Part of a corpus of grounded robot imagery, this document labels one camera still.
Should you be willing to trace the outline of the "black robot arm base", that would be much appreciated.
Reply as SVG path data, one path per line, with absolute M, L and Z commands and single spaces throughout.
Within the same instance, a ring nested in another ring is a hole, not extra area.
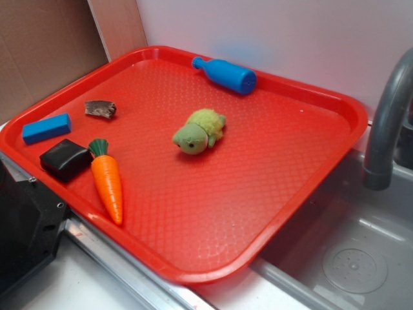
M 33 177 L 17 181 L 1 164 L 1 296 L 52 262 L 68 205 Z

